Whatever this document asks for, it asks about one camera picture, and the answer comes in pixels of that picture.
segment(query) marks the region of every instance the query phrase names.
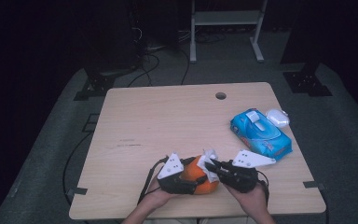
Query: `table top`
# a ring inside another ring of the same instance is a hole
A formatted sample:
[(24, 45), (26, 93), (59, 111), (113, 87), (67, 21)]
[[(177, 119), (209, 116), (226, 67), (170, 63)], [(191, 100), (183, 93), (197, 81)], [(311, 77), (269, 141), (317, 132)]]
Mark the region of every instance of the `table top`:
[[(265, 82), (110, 90), (78, 182), (87, 193), (75, 195), (69, 216), (125, 218), (136, 206), (150, 168), (173, 152), (186, 159), (214, 149), (220, 161), (234, 159), (246, 146), (229, 129), (229, 122), (248, 108), (265, 113), (281, 107)], [(282, 131), (292, 139), (293, 152), (276, 164), (256, 167), (269, 180), (268, 210), (271, 214), (324, 212), (319, 190), (304, 187), (313, 177), (290, 127)], [(150, 217), (238, 216), (246, 215), (219, 185), (211, 194), (176, 197)]]

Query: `white shelf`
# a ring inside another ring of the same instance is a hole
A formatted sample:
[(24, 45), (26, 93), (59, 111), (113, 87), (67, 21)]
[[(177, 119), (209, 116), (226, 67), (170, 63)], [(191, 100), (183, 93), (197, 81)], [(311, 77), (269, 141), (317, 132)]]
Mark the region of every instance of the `white shelf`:
[(257, 24), (259, 15), (259, 10), (198, 11), (195, 13), (195, 25)]

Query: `dark background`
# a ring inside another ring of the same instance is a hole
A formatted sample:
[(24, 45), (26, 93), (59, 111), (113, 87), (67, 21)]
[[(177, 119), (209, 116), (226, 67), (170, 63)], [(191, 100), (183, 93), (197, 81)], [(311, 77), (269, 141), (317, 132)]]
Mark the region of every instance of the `dark background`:
[[(208, 3), (197, 2), (198, 9)], [(259, 4), (212, 3), (216, 9)], [(175, 0), (0, 0), (0, 204), (72, 75), (85, 66), (135, 66), (142, 52), (133, 44), (133, 25), (174, 45), (172, 31), (189, 28), (189, 10), (190, 1)], [(263, 30), (289, 28), (282, 63), (320, 59), (358, 102), (358, 1), (269, 0)]]

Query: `orange object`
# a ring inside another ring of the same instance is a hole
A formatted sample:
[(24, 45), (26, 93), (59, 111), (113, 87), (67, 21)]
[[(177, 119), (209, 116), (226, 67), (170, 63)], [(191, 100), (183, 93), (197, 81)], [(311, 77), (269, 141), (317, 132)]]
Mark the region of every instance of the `orange object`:
[[(197, 156), (189, 165), (185, 166), (185, 170), (181, 174), (181, 178), (189, 181), (196, 181), (197, 178), (205, 176), (205, 173), (197, 165), (201, 155)], [(210, 182), (208, 179), (201, 185), (198, 185), (194, 194), (208, 194), (217, 189), (219, 181)]]

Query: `table hole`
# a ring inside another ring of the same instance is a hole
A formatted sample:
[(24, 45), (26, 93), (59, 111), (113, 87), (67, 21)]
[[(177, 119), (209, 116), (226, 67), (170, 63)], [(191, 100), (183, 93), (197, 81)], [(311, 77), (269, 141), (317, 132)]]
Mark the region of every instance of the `table hole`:
[(219, 100), (224, 100), (227, 98), (226, 94), (223, 93), (223, 92), (218, 92), (216, 95), (216, 98), (219, 99)]

